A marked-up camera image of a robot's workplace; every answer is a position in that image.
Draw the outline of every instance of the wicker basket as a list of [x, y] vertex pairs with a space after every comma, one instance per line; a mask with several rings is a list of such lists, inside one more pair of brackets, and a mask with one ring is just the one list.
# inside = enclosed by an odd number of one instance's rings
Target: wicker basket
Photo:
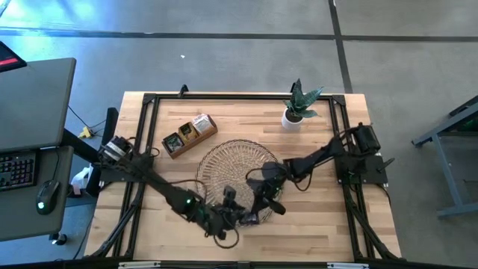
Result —
[[[246, 183], [246, 174], [261, 168], [268, 161], [277, 162], [276, 157], [262, 145], [249, 140], [230, 140], [213, 148], [199, 164], [196, 179], [205, 183], [209, 203], [222, 203], [224, 187], [236, 190], [235, 201], [250, 210], [254, 193]], [[249, 177], [263, 179], [261, 171], [253, 171]], [[198, 194], [204, 193], [201, 184], [196, 184]], [[259, 212], [259, 222], [264, 222], [272, 213], [270, 208]]]

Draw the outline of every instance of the concrete floor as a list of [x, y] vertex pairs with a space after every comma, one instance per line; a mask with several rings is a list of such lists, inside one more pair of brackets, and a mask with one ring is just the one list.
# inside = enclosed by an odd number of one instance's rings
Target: concrete floor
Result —
[[[478, 3], [472, 0], [335, 3], [342, 34], [478, 35]], [[327, 0], [11, 0], [0, 30], [333, 34], [331, 21]], [[106, 108], [119, 108], [126, 90], [177, 91], [187, 84], [193, 91], [286, 92], [300, 77], [306, 89], [322, 85], [324, 92], [344, 93], [334, 40], [18, 34], [0, 40], [27, 61], [75, 57], [70, 105], [89, 124], [102, 121]], [[388, 168], [389, 192], [403, 257], [411, 261], [478, 265], [478, 214], [436, 217], [436, 210], [453, 203], [445, 178], [432, 145], [410, 144], [478, 94], [477, 49], [478, 43], [344, 42], [353, 92], [367, 97], [382, 154], [396, 158]], [[80, 132], [82, 125], [69, 113], [66, 127]], [[99, 139], [89, 143], [98, 146]], [[0, 264], [71, 259], [92, 212], [87, 205], [68, 208], [63, 228], [77, 231], [69, 246], [47, 247], [42, 238], [1, 242]]]

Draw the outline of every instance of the desk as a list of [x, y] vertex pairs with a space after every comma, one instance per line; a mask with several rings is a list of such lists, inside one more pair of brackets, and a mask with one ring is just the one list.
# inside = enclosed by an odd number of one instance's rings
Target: desk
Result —
[[[75, 66], [76, 59], [64, 58], [0, 73], [0, 122], [8, 126], [1, 131], [0, 152], [72, 146], [84, 160], [98, 161], [93, 147], [64, 128]], [[97, 177], [90, 177], [87, 189], [93, 196], [99, 190]]]
[[[116, 135], [135, 136], [143, 94], [125, 93]], [[364, 95], [345, 96], [350, 125], [370, 123]], [[204, 155], [214, 146], [233, 139], [260, 143], [279, 160], [303, 157], [327, 144], [332, 137], [328, 105], [316, 102], [312, 108], [323, 116], [306, 119], [297, 134], [287, 133], [281, 126], [285, 109], [281, 101], [161, 100], [153, 143], [161, 154], [155, 159], [154, 168], [166, 180], [194, 179]], [[165, 153], [161, 140], [201, 113], [212, 116], [219, 132], [172, 160]], [[150, 117], [151, 109], [146, 115], [145, 130]], [[146, 141], [147, 132], [143, 136], [142, 141]], [[113, 183], [100, 193], [85, 255], [97, 250], [117, 224], [124, 188], [124, 183]], [[364, 196], [370, 225], [390, 251], [399, 256], [400, 248], [386, 195], [377, 186], [365, 185]], [[311, 187], [304, 193], [286, 182], [281, 202], [287, 209], [285, 215], [273, 214], [259, 226], [239, 228], [239, 245], [231, 250], [222, 250], [212, 238], [204, 238], [204, 232], [196, 224], [182, 220], [170, 210], [159, 193], [147, 187], [134, 258], [277, 262], [353, 260], [344, 196], [341, 186], [336, 183], [332, 162], [314, 171]], [[358, 234], [362, 252], [366, 253], [360, 228]], [[126, 249], [127, 238], [123, 239], [123, 250]], [[234, 233], [228, 232], [228, 239], [223, 244], [228, 245], [234, 239]]]
[[[0, 241], [27, 238], [37, 235], [55, 234], [60, 231], [68, 194], [69, 171], [72, 166], [73, 148], [62, 146], [57, 149], [44, 149], [38, 153], [40, 169], [37, 184], [33, 187], [5, 191], [0, 194]], [[57, 205], [52, 213], [37, 213], [36, 198], [41, 185], [53, 179], [60, 182]]]

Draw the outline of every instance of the cable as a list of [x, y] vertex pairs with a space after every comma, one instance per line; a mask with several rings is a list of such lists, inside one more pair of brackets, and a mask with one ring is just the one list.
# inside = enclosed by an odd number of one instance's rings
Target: cable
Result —
[[249, 174], [250, 174], [251, 172], [258, 171], [258, 170], [265, 171], [265, 170], [276, 170], [276, 169], [281, 169], [281, 168], [280, 168], [280, 167], [264, 168], [264, 169], [263, 169], [262, 167], [260, 167], [260, 168], [252, 168], [251, 170], [249, 170], [249, 172], [247, 172], [247, 174], [246, 174], [246, 180], [249, 178]]
[[308, 190], [308, 188], [311, 186], [311, 183], [312, 183], [312, 173], [313, 172], [314, 172], [314, 170], [311, 170], [311, 174], [308, 177], [308, 183], [307, 183], [307, 186], [305, 187], [305, 189], [299, 188], [299, 185], [297, 184], [299, 182], [294, 182], [294, 185], [296, 185], [297, 190], [299, 190], [299, 191], [307, 191]]
[[55, 176], [57, 174], [57, 169], [58, 169], [58, 163], [60, 162], [60, 154], [58, 154], [58, 148], [55, 148], [55, 152], [57, 153], [57, 163], [55, 165], [55, 170], [53, 170], [52, 180], [55, 180]]
[[168, 182], [168, 183], [163, 183], [163, 182], [157, 182], [158, 184], [164, 184], [164, 185], [174, 185], [174, 184], [179, 184], [179, 183], [185, 183], [185, 182], [196, 182], [201, 184], [204, 187], [204, 201], [207, 203], [208, 202], [208, 187], [206, 187], [206, 184], [200, 180], [197, 179], [185, 179], [185, 180], [180, 180], [177, 182]]
[[228, 250], [228, 249], [231, 249], [235, 246], [238, 245], [239, 243], [239, 232], [238, 232], [238, 229], [236, 229], [236, 226], [235, 225], [232, 225], [226, 218], [224, 218], [223, 216], [223, 220], [230, 226], [230, 227], [234, 227], [234, 232], [236, 233], [236, 242], [234, 242], [232, 245], [230, 246], [223, 246], [222, 244], [219, 244], [219, 242], [217, 241], [217, 238], [216, 238], [216, 235], [213, 236], [213, 239], [214, 239], [214, 243], [216, 243], [216, 245], [224, 250]]
[[156, 158], [156, 157], [158, 157], [158, 156], [159, 156], [159, 149], [158, 149], [158, 148], [152, 148], [152, 149], [156, 149], [156, 150], [158, 151], [158, 154], [156, 154], [156, 155], [153, 155], [152, 157], [153, 157], [153, 158]]
[[387, 198], [388, 198], [388, 203], [391, 205], [391, 199], [390, 199], [390, 194], [388, 194], [388, 191], [385, 187], [383, 187], [382, 184], [377, 184], [377, 186], [379, 186], [379, 188], [383, 189], [383, 191], [385, 192], [385, 194], [387, 194]]
[[80, 243], [80, 245], [78, 246], [78, 250], [76, 250], [75, 255], [73, 256], [73, 259], [76, 259], [76, 257], [77, 257], [78, 254], [80, 253], [81, 247], [83, 246], [83, 243], [84, 243], [84, 239], [87, 237], [88, 227], [90, 227], [91, 223], [93, 222], [93, 218], [94, 218], [94, 217], [95, 217], [95, 214], [93, 213], [93, 216], [91, 216], [91, 220], [90, 220], [90, 222], [88, 223], [86, 230], [84, 231], [83, 239], [81, 239], [81, 243]]
[[100, 132], [101, 130], [104, 130], [105, 128], [101, 128], [100, 130], [96, 131], [93, 133], [93, 136], [97, 136], [97, 137], [103, 137], [102, 135], [98, 134], [98, 132]]
[[86, 124], [86, 123], [80, 118], [80, 116], [78, 116], [78, 115], [75, 113], [75, 111], [73, 110], [72, 107], [70, 107], [70, 106], [68, 105], [68, 108], [69, 108], [69, 109], [71, 110], [71, 112], [74, 113], [74, 115], [75, 115], [86, 127], [88, 127], [89, 129], [93, 129], [93, 128], [97, 127], [98, 125], [100, 125], [100, 124], [102, 124], [102, 123], [104, 123], [104, 122], [106, 121], [106, 120], [103, 120], [102, 122], [97, 123], [97, 124], [95, 124], [94, 126], [89, 126], [88, 124]]

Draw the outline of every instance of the green leaves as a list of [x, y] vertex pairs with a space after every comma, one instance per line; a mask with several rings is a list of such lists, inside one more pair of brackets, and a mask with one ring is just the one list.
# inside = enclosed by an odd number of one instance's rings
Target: green leaves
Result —
[[290, 101], [284, 101], [289, 111], [296, 117], [315, 117], [318, 116], [317, 112], [313, 110], [307, 110], [322, 93], [322, 87], [313, 90], [306, 95], [302, 92], [302, 83], [300, 78], [294, 83], [292, 87], [292, 97]]
[[313, 111], [313, 110], [310, 110], [310, 111], [302, 111], [302, 112], [299, 112], [299, 113], [297, 113], [297, 114], [299, 114], [299, 116], [305, 117], [305, 118], [319, 116], [319, 115], [317, 114], [317, 112], [315, 112], [315, 111]]

